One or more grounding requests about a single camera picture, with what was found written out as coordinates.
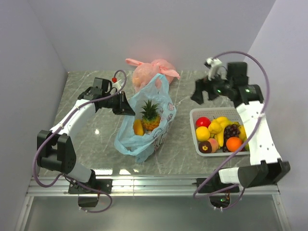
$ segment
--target blue plastic bag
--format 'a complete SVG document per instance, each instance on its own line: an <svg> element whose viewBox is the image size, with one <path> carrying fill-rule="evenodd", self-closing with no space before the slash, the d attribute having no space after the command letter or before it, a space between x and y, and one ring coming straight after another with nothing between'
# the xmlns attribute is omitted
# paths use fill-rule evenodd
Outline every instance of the blue plastic bag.
<svg viewBox="0 0 308 231"><path fill-rule="evenodd" d="M155 81L159 78L162 82L160 89L156 88ZM150 134L137 136L133 130L135 119L142 119L141 108L144 101L152 100L158 103L157 112L161 116L159 127ZM115 148L125 155L136 156L136 162L144 162L164 142L170 122L174 119L176 108L169 96L169 83L165 75L157 74L137 94L129 99L129 105L135 111L136 116L126 115L115 138Z"/></svg>

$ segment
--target basket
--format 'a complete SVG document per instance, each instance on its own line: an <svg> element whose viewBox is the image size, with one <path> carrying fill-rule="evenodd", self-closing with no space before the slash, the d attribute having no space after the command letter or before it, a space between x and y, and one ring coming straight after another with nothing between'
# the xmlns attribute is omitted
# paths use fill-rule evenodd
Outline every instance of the basket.
<svg viewBox="0 0 308 231"><path fill-rule="evenodd" d="M194 143L194 146L196 148L196 152L201 155L201 156L229 156L232 153L224 153L221 149L218 149L215 153L202 153L199 151L198 148L198 140L196 137L196 121L200 117L207 117L210 120L213 120L214 118L220 117L220 116L225 116L227 117L230 121L237 121L241 125L242 120L237 113L236 109L233 107L214 107L214 108L197 108L197 109L192 109L190 112L190 123L191 123L191 129L192 129L192 140ZM239 152L237 155L249 155L250 152Z"/></svg>

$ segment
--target pineapple crown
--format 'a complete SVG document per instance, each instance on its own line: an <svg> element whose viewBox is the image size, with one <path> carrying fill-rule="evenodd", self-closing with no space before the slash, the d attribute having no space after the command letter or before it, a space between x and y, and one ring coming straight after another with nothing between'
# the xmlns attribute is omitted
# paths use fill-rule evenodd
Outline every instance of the pineapple crown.
<svg viewBox="0 0 308 231"><path fill-rule="evenodd" d="M148 102L144 101L145 105L142 106L143 108L143 112L141 112L143 114L143 117L151 120L155 117L157 117L158 113L157 113L157 107L158 107L158 103L156 104L152 104L152 100L148 100Z"/></svg>

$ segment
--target table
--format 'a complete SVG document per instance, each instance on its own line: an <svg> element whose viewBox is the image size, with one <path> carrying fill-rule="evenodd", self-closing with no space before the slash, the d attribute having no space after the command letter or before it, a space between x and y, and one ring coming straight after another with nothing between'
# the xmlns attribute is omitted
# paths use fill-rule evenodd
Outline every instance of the table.
<svg viewBox="0 0 308 231"><path fill-rule="evenodd" d="M115 71L70 72L64 88L54 124L57 124L74 106L77 97L92 86L95 77L111 79ZM127 85L124 88L129 99L135 93L132 87L132 71L126 71ZM204 71L179 71L180 80L175 79L169 94L177 109L170 125L165 143L144 163L136 163L135 157L123 155L114 148L115 136L121 126L123 116L114 115L111 109L100 109L74 140L77 160L86 167L94 169L97 175L209 175L225 157L199 156L193 144L189 122L189 112L201 107L229 107L232 102L226 97L218 97L198 105L190 99L196 79L205 75ZM226 167L240 167L249 164L248 156L236 156ZM55 176L57 172L42 169L40 176Z"/></svg>

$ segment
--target apple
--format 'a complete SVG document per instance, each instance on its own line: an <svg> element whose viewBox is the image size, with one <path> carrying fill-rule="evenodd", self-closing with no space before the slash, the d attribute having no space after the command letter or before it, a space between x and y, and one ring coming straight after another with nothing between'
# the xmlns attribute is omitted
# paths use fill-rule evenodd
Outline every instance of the apple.
<svg viewBox="0 0 308 231"><path fill-rule="evenodd" d="M206 117L200 117L199 119L197 119L196 121L196 128L198 127L207 127L211 124L211 120L209 120Z"/></svg>

